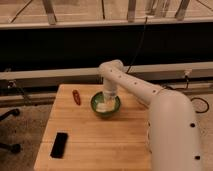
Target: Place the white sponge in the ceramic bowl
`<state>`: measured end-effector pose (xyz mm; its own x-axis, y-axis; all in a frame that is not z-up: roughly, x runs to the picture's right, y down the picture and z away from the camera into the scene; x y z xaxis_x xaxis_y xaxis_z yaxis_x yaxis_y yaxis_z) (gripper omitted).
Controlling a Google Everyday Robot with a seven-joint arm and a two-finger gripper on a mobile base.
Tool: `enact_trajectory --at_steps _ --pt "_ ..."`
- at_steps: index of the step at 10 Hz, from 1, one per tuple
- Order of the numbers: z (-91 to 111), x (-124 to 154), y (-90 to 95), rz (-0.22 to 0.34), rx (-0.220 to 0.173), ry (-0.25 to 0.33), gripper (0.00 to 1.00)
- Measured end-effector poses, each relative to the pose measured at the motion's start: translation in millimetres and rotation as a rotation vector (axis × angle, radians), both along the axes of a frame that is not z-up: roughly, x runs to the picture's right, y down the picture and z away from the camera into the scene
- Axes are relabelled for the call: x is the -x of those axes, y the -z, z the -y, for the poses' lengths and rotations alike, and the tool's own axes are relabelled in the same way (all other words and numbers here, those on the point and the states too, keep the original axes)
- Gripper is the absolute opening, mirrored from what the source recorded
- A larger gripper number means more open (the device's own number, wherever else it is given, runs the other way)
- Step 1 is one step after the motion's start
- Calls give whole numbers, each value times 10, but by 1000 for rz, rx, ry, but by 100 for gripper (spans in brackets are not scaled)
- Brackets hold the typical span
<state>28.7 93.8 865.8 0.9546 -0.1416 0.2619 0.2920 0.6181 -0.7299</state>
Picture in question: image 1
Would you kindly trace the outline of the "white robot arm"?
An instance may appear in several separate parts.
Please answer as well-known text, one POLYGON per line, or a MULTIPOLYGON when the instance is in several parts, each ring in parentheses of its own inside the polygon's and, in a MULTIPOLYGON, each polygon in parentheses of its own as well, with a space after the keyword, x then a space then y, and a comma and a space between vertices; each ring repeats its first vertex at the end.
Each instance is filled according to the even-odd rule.
POLYGON ((204 171, 196 112, 186 95, 126 74, 120 60, 102 63, 99 72, 107 100, 120 85, 149 106, 152 171, 204 171))

